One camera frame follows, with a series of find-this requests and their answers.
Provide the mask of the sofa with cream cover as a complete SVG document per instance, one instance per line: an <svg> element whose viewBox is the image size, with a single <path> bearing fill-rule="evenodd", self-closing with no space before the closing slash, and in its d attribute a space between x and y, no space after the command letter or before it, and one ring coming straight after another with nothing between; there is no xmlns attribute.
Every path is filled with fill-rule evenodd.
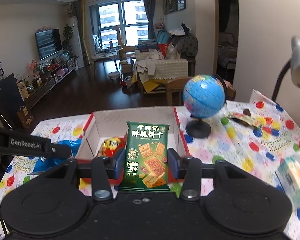
<svg viewBox="0 0 300 240"><path fill-rule="evenodd" d="M136 83L142 93L152 93L168 81L188 76L186 59L165 59L158 50L135 52L131 84Z"/></svg>

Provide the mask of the red yellow chips bag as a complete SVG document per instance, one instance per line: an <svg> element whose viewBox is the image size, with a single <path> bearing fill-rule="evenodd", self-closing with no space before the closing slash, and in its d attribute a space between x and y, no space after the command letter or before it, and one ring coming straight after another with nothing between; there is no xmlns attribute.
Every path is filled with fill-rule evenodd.
<svg viewBox="0 0 300 240"><path fill-rule="evenodd" d="M111 137L102 142L98 150L98 157L113 157L119 148L124 148L126 145L126 138Z"/></svg>

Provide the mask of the coffee table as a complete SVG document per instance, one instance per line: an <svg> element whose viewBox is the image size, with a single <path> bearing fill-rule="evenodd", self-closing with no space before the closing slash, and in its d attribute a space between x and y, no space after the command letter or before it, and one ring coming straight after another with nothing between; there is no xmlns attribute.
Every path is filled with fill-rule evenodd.
<svg viewBox="0 0 300 240"><path fill-rule="evenodd" d="M120 55L120 51L123 48L120 49L115 49L113 52L108 52L108 53L98 53L94 54L91 56L91 59L93 61L93 68L94 68L94 77L96 76L96 67L98 62L104 63L105 61L113 61L116 67L116 70L118 71L118 66L117 66L117 57Z"/></svg>

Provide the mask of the snack wrapper near globe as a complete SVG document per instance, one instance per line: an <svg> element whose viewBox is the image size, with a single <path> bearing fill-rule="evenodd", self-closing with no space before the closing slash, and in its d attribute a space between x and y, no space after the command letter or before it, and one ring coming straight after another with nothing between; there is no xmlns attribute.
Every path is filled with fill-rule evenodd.
<svg viewBox="0 0 300 240"><path fill-rule="evenodd" d="M262 124L260 121L258 121L257 119L255 119L249 115L243 114L243 113L232 112L232 111L227 110L225 113L225 116L227 118L234 120L235 122L237 122L239 124L244 125L244 126L252 126L255 128L262 127Z"/></svg>

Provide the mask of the red cardboard box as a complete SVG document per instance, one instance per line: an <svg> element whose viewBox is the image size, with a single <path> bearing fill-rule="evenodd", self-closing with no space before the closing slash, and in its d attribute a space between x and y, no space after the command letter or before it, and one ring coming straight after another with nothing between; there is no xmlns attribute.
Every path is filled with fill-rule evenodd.
<svg viewBox="0 0 300 240"><path fill-rule="evenodd" d="M181 157L189 155L180 129L177 108L146 107L94 112L83 129L83 139L76 159L84 167L76 177L91 182L91 161L100 156L112 157L125 148L124 168L113 185L124 190L167 190L181 182L185 169L175 171L167 163L169 148Z"/></svg>

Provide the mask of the small round stool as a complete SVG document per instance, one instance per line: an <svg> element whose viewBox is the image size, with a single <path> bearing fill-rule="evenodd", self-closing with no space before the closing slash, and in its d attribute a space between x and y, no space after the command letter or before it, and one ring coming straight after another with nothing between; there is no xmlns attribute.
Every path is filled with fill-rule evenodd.
<svg viewBox="0 0 300 240"><path fill-rule="evenodd" d="M108 73L108 79L112 81L113 83L116 83L117 81L121 80L121 73L116 71L116 72L110 72Z"/></svg>

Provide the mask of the tissue box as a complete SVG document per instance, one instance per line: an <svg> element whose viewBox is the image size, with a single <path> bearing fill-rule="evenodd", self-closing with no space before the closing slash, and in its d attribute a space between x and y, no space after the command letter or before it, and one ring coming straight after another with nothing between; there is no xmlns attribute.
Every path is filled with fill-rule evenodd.
<svg viewBox="0 0 300 240"><path fill-rule="evenodd" d="M275 174L293 207L300 207L300 155L286 157Z"/></svg>

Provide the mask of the green biscuit packet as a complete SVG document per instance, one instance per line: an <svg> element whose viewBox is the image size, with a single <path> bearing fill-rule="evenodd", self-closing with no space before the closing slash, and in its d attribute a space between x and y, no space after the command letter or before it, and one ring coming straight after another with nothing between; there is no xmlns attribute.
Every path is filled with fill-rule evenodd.
<svg viewBox="0 0 300 240"><path fill-rule="evenodd" d="M168 192L169 125L127 122L128 133L121 191Z"/></svg>

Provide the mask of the blue desk globe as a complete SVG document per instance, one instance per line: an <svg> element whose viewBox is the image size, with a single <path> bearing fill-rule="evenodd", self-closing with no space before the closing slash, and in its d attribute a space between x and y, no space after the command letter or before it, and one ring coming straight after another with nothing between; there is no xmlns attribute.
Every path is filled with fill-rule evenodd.
<svg viewBox="0 0 300 240"><path fill-rule="evenodd" d="M183 103L191 117L191 121L185 127L186 133L198 139L207 138L212 129L205 119L216 115L223 108L224 99L221 99L221 96L213 95L212 100L204 96L192 101L190 96L187 96Z"/></svg>

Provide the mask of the TV cabinet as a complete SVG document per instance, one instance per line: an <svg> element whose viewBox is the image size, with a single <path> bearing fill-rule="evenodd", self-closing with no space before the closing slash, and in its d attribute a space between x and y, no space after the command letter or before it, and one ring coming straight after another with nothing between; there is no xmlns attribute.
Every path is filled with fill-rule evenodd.
<svg viewBox="0 0 300 240"><path fill-rule="evenodd" d="M29 92L29 97L24 100L24 107L30 112L31 108L46 94L51 92L62 80L76 70L76 59L70 58L68 61L61 62L56 68L45 73L37 80L34 90Z"/></svg>

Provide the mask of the blue snack packet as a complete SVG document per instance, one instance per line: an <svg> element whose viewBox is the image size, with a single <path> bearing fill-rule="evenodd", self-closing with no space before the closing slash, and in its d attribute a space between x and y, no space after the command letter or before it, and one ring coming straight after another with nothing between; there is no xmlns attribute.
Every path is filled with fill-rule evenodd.
<svg viewBox="0 0 300 240"><path fill-rule="evenodd" d="M51 150L51 155L49 157L38 158L31 175L39 175L43 172L53 168L68 159L73 159L79 150L82 143L82 139L79 138L75 141L72 140L62 140Z"/></svg>

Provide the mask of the silver desk lamp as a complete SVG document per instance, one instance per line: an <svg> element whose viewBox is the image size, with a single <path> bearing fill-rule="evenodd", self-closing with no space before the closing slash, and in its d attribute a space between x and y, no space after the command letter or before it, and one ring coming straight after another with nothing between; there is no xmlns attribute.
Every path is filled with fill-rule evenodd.
<svg viewBox="0 0 300 240"><path fill-rule="evenodd" d="M293 36L291 38L291 49L291 57L278 75L274 91L271 97L272 101L276 101L283 78L289 70L291 73L291 80L293 85L295 87L300 88L300 38L298 36Z"/></svg>

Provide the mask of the television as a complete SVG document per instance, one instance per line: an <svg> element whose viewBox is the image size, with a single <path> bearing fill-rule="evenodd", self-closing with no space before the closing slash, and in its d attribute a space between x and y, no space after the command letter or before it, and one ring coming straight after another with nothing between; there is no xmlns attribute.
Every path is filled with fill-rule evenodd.
<svg viewBox="0 0 300 240"><path fill-rule="evenodd" d="M41 60L62 50L59 29L50 29L35 33L36 45Z"/></svg>

